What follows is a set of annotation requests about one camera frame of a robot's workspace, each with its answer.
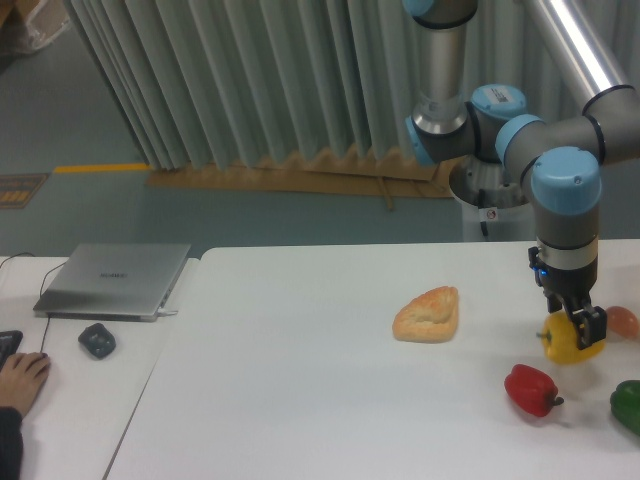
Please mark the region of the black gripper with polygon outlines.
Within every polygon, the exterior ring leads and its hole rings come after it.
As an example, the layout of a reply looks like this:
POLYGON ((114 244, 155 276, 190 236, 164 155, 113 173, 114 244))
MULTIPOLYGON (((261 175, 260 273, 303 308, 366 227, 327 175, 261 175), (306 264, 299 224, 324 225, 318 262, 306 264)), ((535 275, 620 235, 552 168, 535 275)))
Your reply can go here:
POLYGON ((587 349, 606 339, 607 313, 591 305, 590 290, 596 283, 598 257, 579 268, 557 267, 543 259, 543 248, 528 249, 529 267, 543 290, 549 313, 565 310, 574 325, 577 348, 587 349))

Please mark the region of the person's bare hand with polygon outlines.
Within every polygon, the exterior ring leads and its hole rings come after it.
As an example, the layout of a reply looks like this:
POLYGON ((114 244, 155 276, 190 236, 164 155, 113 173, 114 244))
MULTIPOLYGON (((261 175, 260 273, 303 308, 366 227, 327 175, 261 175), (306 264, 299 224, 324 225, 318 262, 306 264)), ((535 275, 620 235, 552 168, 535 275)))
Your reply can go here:
POLYGON ((25 418, 49 376, 50 365, 45 353, 10 355, 1 369, 1 406, 13 408, 25 418))

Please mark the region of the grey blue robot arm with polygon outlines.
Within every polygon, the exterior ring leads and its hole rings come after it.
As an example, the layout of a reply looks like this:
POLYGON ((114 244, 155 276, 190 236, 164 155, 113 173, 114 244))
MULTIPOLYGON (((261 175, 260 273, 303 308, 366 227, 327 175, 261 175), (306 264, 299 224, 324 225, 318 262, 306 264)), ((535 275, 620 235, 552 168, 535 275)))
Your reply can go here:
POLYGON ((407 1, 430 36, 421 97, 406 126, 417 160, 433 165, 472 155, 503 169, 530 202, 537 243, 529 265, 550 312, 562 311, 584 350, 606 337, 605 311, 592 303, 597 279, 600 169, 639 155, 639 95, 576 1, 529 1, 525 8, 581 107, 549 124, 505 85, 461 98, 466 26, 474 1, 407 1))

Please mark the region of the dark sleeved forearm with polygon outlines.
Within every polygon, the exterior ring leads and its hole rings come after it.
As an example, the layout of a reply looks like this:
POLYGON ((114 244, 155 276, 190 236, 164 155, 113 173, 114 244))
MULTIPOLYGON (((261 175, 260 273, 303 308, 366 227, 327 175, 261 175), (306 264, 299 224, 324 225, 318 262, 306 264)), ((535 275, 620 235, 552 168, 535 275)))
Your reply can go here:
POLYGON ((13 407, 1 408, 1 478, 18 480, 23 459, 22 416, 13 407))

